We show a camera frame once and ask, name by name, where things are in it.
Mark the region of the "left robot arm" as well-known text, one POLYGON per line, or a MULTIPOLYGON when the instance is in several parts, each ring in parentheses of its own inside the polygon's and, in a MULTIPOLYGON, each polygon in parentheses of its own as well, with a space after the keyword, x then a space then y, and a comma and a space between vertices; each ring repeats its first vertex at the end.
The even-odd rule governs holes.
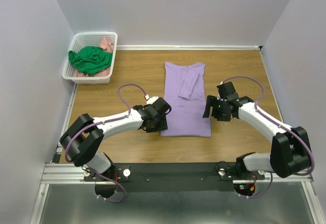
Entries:
POLYGON ((128 110, 107 117, 83 114, 63 133, 59 142, 66 152, 66 160, 76 167, 86 166, 95 171, 100 180, 112 177, 114 163, 99 151, 103 140, 131 130, 147 133, 168 129, 166 115, 172 107, 161 97, 147 99, 146 105, 135 105, 128 110))

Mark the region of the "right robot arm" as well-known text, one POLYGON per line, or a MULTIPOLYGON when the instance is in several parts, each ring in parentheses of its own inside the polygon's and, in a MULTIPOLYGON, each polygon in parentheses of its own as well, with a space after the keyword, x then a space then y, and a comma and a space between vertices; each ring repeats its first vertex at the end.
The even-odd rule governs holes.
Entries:
POLYGON ((239 97, 233 83, 217 86, 218 96, 207 96, 203 117, 218 121, 237 118, 247 122, 271 143, 270 153, 248 153, 237 157, 234 172, 246 179, 255 171, 275 173, 281 178, 308 175, 315 168, 308 133, 291 127, 263 111, 247 96, 239 97))

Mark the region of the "purple t shirt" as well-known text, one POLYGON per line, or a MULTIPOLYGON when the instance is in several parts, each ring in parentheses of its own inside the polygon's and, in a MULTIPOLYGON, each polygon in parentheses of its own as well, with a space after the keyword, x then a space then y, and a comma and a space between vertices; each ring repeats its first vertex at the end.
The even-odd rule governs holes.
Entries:
POLYGON ((205 64, 179 66, 165 62, 164 100, 172 110, 166 115, 168 129, 163 137, 211 137, 210 118, 203 118, 206 106, 205 64))

